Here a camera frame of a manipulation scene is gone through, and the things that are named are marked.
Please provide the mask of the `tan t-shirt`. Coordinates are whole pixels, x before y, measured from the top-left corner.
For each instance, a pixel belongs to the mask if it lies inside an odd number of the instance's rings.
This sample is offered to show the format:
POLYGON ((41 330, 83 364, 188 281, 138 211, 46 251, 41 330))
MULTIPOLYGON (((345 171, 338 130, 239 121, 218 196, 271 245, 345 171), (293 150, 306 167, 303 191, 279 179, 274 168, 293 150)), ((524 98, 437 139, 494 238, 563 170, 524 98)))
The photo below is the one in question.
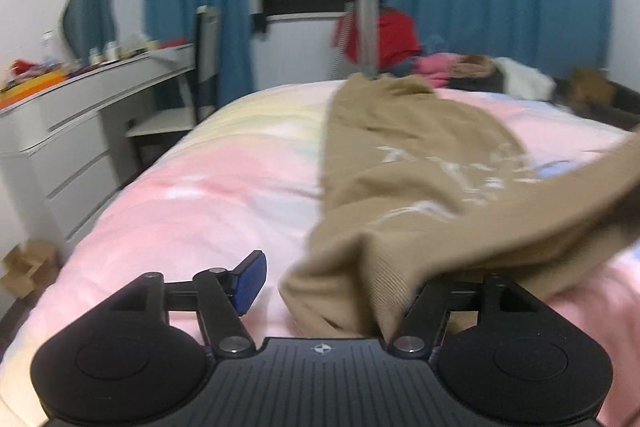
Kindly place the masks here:
POLYGON ((639 137, 542 179, 511 131, 420 78, 347 79, 331 103, 322 217, 280 294, 307 336, 396 331, 416 292, 497 273, 565 291, 639 236, 639 137))

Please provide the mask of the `cardboard box on floor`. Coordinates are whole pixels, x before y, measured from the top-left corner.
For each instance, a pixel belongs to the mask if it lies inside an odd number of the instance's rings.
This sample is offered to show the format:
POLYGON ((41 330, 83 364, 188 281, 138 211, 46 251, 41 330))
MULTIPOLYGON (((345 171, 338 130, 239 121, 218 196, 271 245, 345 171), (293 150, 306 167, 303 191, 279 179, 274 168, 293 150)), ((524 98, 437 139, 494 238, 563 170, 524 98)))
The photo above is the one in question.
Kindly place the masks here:
POLYGON ((49 242, 17 244, 2 259, 1 286, 18 299, 41 296, 58 278, 58 248, 49 242))

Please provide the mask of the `pastel tie-dye bed duvet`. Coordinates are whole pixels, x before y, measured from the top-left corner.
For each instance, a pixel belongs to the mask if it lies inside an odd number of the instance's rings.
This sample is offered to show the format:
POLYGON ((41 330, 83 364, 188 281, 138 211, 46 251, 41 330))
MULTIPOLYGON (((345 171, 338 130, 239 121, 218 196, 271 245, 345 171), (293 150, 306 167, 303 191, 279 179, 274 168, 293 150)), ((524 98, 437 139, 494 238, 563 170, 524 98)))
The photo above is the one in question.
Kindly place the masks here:
MULTIPOLYGON (((268 258, 265 288, 243 322, 256 341, 298 336, 278 283, 306 253, 320 216, 326 111, 344 80, 259 91, 196 128, 102 213, 32 309, 1 363, 1 426, 47 418, 32 389, 32 357, 49 337, 145 272, 191 280, 233 268, 255 249, 268 258)), ((596 159, 626 131, 544 102, 440 89, 486 110, 521 140, 542 176, 596 159)), ((598 340, 614 365, 600 422, 639 426, 639 242, 550 305, 598 340)))

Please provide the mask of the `white vanity desk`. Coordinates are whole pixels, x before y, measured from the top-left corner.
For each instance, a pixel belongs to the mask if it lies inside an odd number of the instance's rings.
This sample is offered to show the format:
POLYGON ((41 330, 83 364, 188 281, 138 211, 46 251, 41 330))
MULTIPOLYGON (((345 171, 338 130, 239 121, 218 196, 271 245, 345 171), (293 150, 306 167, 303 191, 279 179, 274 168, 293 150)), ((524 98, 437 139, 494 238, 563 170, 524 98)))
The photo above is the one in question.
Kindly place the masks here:
POLYGON ((68 257, 122 180, 102 110, 190 72, 190 44, 143 53, 65 80, 1 112, 1 221, 68 257))

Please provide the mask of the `black and white chair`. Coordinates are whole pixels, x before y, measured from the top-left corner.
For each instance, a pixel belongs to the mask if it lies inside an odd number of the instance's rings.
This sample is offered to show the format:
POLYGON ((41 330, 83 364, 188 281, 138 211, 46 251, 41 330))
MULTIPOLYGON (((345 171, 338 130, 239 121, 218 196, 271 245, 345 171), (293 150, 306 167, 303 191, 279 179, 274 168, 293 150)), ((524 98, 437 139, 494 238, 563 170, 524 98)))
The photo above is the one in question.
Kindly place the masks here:
POLYGON ((173 147, 216 110, 218 103, 221 12, 209 5, 196 9, 194 17, 193 67, 178 76, 182 106, 157 109, 141 122, 133 121, 126 132, 140 170, 152 161, 144 159, 148 147, 173 147))

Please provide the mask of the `white garment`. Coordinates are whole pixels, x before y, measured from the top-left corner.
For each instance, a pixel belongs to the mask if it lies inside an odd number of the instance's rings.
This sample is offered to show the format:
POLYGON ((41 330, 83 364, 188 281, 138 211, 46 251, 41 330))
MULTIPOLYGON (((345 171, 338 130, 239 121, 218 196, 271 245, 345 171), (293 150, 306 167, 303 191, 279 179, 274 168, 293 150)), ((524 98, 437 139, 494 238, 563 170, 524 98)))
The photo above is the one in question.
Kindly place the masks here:
POLYGON ((552 99, 556 87, 552 77, 509 57, 496 57, 494 63, 502 72, 505 94, 525 101, 552 99))

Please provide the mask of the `black sofa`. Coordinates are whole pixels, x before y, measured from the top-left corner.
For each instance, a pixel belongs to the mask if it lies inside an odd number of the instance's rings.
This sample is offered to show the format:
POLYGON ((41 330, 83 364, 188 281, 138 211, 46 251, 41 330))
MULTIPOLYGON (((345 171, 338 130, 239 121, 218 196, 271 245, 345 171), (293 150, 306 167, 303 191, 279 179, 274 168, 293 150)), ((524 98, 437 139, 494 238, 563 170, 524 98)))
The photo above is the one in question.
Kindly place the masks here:
POLYGON ((614 98, 611 103, 586 102, 576 107, 570 105, 570 80, 554 78, 555 89, 551 103, 557 108, 566 109, 578 117, 599 121, 626 131, 639 126, 639 95, 614 82, 614 98))

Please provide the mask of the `brown paper bag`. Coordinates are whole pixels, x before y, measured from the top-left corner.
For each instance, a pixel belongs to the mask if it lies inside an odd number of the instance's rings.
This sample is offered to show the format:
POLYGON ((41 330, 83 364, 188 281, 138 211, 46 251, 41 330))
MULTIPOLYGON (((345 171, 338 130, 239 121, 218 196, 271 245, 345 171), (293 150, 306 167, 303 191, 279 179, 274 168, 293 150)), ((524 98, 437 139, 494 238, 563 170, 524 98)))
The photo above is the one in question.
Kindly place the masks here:
POLYGON ((576 67, 570 77, 568 104, 578 109, 588 104, 610 105, 616 95, 614 84, 597 70, 576 67))

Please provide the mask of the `brown lace garment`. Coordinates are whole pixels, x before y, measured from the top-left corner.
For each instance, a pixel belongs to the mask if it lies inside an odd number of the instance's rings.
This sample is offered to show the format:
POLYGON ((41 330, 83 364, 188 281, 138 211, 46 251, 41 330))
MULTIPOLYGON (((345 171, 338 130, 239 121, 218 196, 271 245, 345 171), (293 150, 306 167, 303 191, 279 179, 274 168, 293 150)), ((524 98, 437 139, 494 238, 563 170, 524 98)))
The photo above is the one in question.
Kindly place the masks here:
POLYGON ((496 71, 496 64, 487 55, 466 54, 451 65, 451 78, 486 78, 496 71))

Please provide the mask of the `pink garment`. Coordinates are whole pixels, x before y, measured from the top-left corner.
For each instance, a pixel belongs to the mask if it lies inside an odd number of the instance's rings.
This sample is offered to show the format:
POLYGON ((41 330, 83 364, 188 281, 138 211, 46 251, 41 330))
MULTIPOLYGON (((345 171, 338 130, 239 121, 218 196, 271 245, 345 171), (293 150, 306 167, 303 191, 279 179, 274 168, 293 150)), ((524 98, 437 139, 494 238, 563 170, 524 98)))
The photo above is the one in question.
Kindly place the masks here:
POLYGON ((411 72, 422 77, 434 89, 445 88, 454 66, 462 59, 457 53, 435 53, 418 56, 413 60, 411 72))

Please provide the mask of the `orange tray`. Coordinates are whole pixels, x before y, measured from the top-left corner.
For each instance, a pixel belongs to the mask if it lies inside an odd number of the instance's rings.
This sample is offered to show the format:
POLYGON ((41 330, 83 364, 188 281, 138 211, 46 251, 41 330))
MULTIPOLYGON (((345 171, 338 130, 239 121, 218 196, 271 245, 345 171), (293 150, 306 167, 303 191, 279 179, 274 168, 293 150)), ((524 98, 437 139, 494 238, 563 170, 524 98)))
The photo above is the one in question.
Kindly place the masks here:
POLYGON ((67 75, 62 70, 55 70, 47 74, 27 79, 15 86, 3 89, 0 95, 0 108, 4 109, 29 98, 30 96, 49 89, 66 79, 67 75))

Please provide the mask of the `red garment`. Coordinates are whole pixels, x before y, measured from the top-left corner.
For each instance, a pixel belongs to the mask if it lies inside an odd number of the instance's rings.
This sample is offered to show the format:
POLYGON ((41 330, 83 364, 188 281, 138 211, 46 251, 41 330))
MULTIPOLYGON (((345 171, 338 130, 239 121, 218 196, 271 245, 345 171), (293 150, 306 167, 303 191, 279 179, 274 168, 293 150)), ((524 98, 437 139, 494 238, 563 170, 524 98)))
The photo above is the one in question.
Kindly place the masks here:
MULTIPOLYGON (((339 48, 349 62, 358 62, 356 15, 341 16, 335 26, 332 46, 339 48)), ((421 53, 413 19, 393 8, 382 9, 378 17, 378 69, 389 69, 421 53)))

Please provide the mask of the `white spray bottle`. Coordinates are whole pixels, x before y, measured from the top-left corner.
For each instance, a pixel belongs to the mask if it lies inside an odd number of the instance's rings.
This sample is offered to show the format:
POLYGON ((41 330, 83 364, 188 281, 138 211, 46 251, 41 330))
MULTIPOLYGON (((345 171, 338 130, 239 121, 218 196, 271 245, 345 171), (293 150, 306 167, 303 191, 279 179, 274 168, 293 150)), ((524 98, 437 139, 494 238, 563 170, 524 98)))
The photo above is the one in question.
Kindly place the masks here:
POLYGON ((58 64, 58 54, 55 49, 54 33, 46 31, 41 38, 42 64, 46 67, 53 67, 58 64))

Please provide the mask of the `wavy vanity mirror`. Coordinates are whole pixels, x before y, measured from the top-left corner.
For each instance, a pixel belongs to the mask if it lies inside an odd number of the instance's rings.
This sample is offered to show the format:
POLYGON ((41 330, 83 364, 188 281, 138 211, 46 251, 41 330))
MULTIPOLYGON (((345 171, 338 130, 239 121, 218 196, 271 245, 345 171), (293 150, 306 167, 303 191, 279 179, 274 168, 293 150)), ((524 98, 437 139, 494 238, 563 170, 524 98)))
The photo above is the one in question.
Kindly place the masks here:
POLYGON ((92 49, 102 52, 118 40, 113 0, 66 0, 60 31, 68 53, 88 65, 92 49))

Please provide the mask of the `silver tripod with phone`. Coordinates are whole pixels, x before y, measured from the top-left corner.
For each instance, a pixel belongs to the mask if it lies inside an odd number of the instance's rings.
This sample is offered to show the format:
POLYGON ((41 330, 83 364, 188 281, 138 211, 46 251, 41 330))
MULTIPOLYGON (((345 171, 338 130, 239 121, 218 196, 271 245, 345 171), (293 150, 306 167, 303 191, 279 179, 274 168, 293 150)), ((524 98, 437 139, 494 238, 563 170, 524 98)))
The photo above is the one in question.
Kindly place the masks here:
POLYGON ((380 0, 350 0, 347 3, 342 19, 343 25, 337 34, 337 54, 330 69, 330 79, 336 79, 340 72, 341 62, 353 30, 357 33, 355 37, 356 66, 359 72, 370 79, 378 77, 379 18, 380 0))

